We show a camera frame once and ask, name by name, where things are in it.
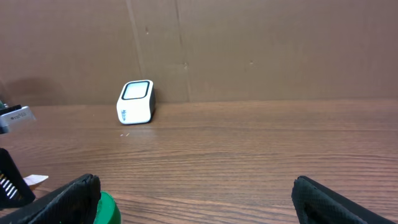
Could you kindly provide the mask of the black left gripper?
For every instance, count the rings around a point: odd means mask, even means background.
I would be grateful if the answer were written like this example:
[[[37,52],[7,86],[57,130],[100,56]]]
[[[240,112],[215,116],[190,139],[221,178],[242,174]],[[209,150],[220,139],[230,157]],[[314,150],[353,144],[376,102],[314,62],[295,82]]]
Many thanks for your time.
[[[1,209],[20,208],[35,200],[7,150],[1,148]]]

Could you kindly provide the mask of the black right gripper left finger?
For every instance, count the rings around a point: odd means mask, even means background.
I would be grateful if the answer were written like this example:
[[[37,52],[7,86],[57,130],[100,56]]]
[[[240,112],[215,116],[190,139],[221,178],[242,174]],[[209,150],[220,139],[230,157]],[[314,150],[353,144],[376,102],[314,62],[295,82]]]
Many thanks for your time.
[[[2,217],[1,224],[93,224],[100,198],[100,178],[85,174]]]

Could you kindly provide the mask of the orange snack packet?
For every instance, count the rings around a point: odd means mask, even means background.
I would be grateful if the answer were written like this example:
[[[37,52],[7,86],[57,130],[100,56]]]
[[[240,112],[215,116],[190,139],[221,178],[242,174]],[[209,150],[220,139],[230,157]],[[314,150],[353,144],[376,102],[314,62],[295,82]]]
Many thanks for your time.
[[[47,175],[37,175],[32,174],[27,177],[24,177],[24,182],[29,186],[31,190],[36,189],[40,184],[42,184],[45,180],[48,179]]]

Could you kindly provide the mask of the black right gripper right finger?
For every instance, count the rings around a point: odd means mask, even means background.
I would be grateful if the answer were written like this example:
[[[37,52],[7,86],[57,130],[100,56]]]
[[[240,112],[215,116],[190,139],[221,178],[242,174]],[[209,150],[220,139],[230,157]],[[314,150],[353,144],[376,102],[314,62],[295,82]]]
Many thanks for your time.
[[[300,224],[394,224],[306,176],[294,181],[291,197]]]

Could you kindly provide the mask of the green lid jar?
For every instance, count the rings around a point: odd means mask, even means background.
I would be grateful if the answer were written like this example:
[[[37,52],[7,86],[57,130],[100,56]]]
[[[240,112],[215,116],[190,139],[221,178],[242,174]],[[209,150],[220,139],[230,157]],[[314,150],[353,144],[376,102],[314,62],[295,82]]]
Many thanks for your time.
[[[113,197],[101,191],[94,224],[122,224],[121,212]]]

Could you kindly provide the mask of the white barcode scanner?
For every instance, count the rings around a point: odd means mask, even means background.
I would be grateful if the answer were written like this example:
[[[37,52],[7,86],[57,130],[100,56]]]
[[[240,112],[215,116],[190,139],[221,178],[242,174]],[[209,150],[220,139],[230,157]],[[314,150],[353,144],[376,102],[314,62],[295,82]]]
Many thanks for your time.
[[[149,123],[155,111],[155,102],[153,81],[127,82],[116,103],[119,122],[124,125]]]

